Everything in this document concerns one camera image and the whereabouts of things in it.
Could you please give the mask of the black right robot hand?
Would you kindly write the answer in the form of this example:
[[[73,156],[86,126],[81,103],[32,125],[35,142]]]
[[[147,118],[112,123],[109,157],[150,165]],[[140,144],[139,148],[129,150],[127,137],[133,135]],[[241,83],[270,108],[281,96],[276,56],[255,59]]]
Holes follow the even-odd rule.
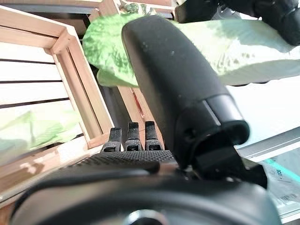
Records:
[[[173,24],[145,16],[121,38],[174,162],[160,151],[102,152],[49,174],[16,202],[12,225],[279,225],[249,125],[209,62]]]

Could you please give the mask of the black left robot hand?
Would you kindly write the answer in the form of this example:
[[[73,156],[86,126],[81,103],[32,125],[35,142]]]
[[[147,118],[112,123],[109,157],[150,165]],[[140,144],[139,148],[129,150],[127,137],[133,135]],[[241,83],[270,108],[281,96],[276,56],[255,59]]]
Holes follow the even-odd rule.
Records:
[[[300,45],[300,7],[297,0],[187,0],[175,8],[180,23],[211,20],[218,6],[262,18],[290,45]]]

